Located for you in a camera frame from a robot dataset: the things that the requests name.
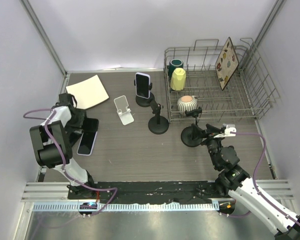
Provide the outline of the black round-base phone stand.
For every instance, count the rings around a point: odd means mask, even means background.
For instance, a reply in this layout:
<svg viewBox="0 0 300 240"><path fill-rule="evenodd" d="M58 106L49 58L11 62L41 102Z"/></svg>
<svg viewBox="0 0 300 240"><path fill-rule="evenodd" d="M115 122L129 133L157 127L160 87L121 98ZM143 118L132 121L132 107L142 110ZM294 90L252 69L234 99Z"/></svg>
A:
<svg viewBox="0 0 300 240"><path fill-rule="evenodd" d="M150 107L154 116L148 122L148 128L153 134L164 134L169 128L168 120L161 116L161 105L155 100L150 101Z"/></svg>

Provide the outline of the black phone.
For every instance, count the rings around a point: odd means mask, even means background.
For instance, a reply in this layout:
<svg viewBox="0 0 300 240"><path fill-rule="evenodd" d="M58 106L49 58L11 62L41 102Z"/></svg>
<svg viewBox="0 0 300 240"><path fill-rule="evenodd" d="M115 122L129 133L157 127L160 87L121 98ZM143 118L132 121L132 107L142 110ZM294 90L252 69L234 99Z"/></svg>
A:
<svg viewBox="0 0 300 240"><path fill-rule="evenodd" d="M82 131L85 133L95 133L98 131L99 120L96 118L86 118L82 124Z"/></svg>

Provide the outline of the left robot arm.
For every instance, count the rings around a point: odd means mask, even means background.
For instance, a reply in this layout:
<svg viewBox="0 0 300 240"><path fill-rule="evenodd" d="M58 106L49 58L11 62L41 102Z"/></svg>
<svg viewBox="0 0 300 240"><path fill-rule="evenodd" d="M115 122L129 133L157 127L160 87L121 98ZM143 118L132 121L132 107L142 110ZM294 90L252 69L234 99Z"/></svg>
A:
<svg viewBox="0 0 300 240"><path fill-rule="evenodd" d="M85 110L77 108L75 96L69 93L59 95L59 101L51 108L31 110L23 115L49 112L43 123L29 130L35 159L39 166L61 173L68 181L68 189L89 200L96 195L96 186L89 172L73 158L73 145L87 130Z"/></svg>

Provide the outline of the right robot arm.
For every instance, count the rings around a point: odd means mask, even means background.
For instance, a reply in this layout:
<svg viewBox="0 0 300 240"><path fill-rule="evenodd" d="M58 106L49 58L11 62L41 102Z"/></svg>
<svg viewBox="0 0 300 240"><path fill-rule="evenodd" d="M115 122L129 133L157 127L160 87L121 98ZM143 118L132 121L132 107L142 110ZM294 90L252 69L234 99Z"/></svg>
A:
<svg viewBox="0 0 300 240"><path fill-rule="evenodd" d="M264 191L253 176L239 166L233 146L223 147L222 140L237 135L234 125L201 129L192 125L195 138L206 146L213 168L219 171L215 190L220 197L232 197L260 219L278 240L300 240L300 214L289 210Z"/></svg>

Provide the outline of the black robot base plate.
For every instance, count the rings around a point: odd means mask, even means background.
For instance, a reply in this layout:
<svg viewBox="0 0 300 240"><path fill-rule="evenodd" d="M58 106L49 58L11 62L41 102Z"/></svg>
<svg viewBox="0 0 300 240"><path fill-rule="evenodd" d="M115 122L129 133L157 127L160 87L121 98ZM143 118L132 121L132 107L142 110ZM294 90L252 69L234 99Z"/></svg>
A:
<svg viewBox="0 0 300 240"><path fill-rule="evenodd" d="M110 188L117 188L118 191L111 201L113 204L151 204L161 205L169 203L185 204L205 204L212 199L227 198L228 195L213 181L99 181L98 189L105 189L102 192L92 192L82 186L68 188L68 199L88 200L99 199L102 204L112 197L114 191Z"/></svg>

